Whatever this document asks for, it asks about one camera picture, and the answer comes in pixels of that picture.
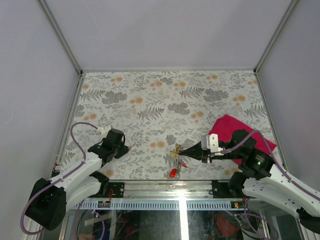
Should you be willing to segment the key bunch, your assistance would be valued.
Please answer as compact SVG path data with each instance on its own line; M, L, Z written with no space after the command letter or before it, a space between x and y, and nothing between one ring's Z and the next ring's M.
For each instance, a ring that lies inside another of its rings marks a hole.
M170 171L169 177L175 178L180 175L181 168L187 168L180 152L183 150L183 147L179 144L175 144L174 150L170 151L170 157L174 159L173 168Z

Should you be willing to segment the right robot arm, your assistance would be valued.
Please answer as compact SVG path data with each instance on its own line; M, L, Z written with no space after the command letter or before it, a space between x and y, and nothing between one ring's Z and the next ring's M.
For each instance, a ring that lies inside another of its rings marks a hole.
M229 142L219 140L217 134L202 136L200 142L179 154L202 163L213 160L240 159L239 172L228 182L228 192L233 197L247 196L262 200L282 209L306 229L320 232L320 193L308 186L275 159L272 150L263 152L256 147L254 134L245 129L235 130Z

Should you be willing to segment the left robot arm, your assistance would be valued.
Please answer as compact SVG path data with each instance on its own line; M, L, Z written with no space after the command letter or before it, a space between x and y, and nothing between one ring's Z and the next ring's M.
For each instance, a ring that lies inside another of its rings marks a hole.
M105 137L84 152L84 159L70 165L62 173L50 178L40 178L33 186L22 216L54 230L66 213L89 197L111 197L113 189L109 178L100 169L114 159L129 152L125 134L111 128L101 131Z

